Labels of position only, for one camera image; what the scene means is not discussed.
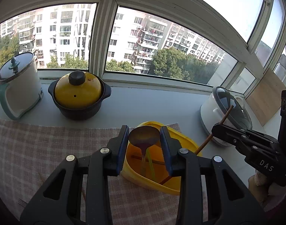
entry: yellow plastic bin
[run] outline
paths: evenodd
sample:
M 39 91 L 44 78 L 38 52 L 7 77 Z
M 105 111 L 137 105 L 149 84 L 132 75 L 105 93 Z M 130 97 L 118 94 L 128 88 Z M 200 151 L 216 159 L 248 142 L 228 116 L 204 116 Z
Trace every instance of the yellow plastic bin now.
M 144 122 L 141 123 L 140 126 L 152 126 L 160 130 L 163 124 L 159 122 Z M 183 148 L 187 148 L 188 150 L 194 152 L 197 150 L 198 145 L 188 138 L 187 136 L 181 134 L 180 132 L 168 127 L 168 131 L 170 133 L 171 138 L 179 140 L 181 146 Z M 161 144 L 158 142 L 156 145 L 153 145 L 148 148 L 151 159 L 155 161 L 164 162 L 163 152 L 161 150 Z M 138 156 L 141 157 L 141 150 L 138 147 L 130 145 L 128 142 L 127 150 L 126 150 L 126 157 L 123 164 L 123 169 L 121 171 L 121 175 L 125 177 L 127 180 L 147 189 L 159 190 L 167 194 L 172 195 L 179 195 L 180 191 L 180 177 L 173 177 L 169 181 L 167 181 L 164 185 L 160 185 L 159 183 L 168 177 L 168 172 L 166 171 L 166 166 L 153 164 L 156 182 L 152 181 L 151 179 L 151 171 L 149 168 L 149 163 L 146 161 L 146 178 L 141 176 L 140 167 L 141 167 L 141 160 L 135 159 L 131 156 Z

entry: spoon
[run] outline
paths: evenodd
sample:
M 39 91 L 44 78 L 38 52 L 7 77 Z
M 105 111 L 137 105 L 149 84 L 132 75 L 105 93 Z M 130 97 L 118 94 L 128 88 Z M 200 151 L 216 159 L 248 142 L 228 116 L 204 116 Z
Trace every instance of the spoon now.
M 145 155 L 147 148 L 153 146 L 160 140 L 160 132 L 152 126 L 141 126 L 133 129 L 128 136 L 129 142 L 139 147 L 142 152 L 141 175 L 146 177 Z

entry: silver screw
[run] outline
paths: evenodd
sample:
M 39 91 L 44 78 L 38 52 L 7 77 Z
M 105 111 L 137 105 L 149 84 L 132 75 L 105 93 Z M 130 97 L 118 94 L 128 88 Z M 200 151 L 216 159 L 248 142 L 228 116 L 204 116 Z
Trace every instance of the silver screw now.
M 73 161 L 74 159 L 75 159 L 75 156 L 73 156 L 73 155 L 69 155 L 69 156 L 66 157 L 66 160 L 67 160 L 68 162 L 71 162 L 71 161 Z
M 214 161 L 215 162 L 222 162 L 222 158 L 220 156 L 215 156 Z
M 107 147 L 104 147 L 104 148 L 102 148 L 102 149 L 100 150 L 100 152 L 101 152 L 102 154 L 109 153 L 109 151 L 110 151 L 110 149 L 107 148 Z
M 186 148 L 180 148 L 180 149 L 179 149 L 179 152 L 180 152 L 181 154 L 187 154 L 187 153 L 189 153 L 189 150 L 186 149 Z

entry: lid handle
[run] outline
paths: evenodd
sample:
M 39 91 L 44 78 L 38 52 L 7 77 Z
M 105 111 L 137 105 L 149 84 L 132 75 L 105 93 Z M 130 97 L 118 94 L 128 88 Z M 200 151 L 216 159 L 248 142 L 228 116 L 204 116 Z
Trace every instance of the lid handle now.
M 8 67 L 9 69 L 13 69 L 14 73 L 18 72 L 18 65 L 19 65 L 20 61 L 17 60 L 15 57 L 12 57 L 11 59 L 11 66 Z
M 73 86 L 82 85 L 86 81 L 86 74 L 83 71 L 77 70 L 69 74 L 69 83 Z

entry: black lid knob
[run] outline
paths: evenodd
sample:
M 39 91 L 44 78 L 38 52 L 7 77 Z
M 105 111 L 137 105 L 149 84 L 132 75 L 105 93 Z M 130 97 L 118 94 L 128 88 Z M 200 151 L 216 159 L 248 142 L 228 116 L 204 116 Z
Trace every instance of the black lid knob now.
M 69 74 L 69 83 L 73 86 L 82 85 L 86 81 L 86 74 L 83 71 L 74 71 Z

